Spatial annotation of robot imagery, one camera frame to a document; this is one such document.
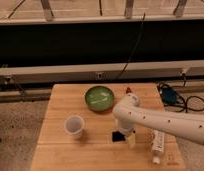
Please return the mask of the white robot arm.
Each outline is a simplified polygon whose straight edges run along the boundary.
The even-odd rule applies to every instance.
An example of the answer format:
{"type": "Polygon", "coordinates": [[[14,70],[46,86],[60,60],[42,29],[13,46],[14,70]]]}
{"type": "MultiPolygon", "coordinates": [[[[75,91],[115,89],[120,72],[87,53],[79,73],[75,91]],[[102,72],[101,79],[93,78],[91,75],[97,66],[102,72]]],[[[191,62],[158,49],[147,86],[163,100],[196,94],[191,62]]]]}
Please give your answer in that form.
{"type": "Polygon", "coordinates": [[[204,145],[204,115],[145,109],[128,93],[114,106],[117,130],[129,135],[136,124],[204,145]]]}

